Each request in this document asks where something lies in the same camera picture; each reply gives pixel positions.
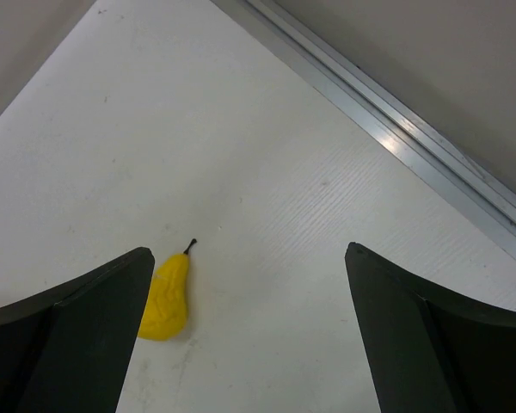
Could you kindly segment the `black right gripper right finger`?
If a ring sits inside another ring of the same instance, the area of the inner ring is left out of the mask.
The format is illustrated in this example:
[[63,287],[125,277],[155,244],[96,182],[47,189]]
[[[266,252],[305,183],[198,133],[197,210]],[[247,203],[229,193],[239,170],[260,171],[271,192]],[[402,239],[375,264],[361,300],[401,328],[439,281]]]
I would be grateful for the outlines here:
[[464,296],[359,243],[349,289],[383,412],[516,412],[516,309]]

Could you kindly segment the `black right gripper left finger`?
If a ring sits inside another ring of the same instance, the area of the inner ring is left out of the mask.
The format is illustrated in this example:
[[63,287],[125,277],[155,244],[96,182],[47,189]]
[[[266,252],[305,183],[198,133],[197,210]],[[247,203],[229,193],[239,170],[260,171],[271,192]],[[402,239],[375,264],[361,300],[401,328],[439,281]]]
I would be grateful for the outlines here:
[[138,247],[0,308],[0,412],[114,412],[155,264]]

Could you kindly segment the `yellow fake pear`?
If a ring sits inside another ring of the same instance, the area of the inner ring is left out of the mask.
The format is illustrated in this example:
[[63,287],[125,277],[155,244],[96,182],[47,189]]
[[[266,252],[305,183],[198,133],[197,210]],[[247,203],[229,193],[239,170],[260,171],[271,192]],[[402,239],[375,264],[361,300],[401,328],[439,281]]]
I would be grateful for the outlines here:
[[169,257],[154,273],[138,338],[167,341],[178,335],[187,322],[187,277],[193,238],[186,249]]

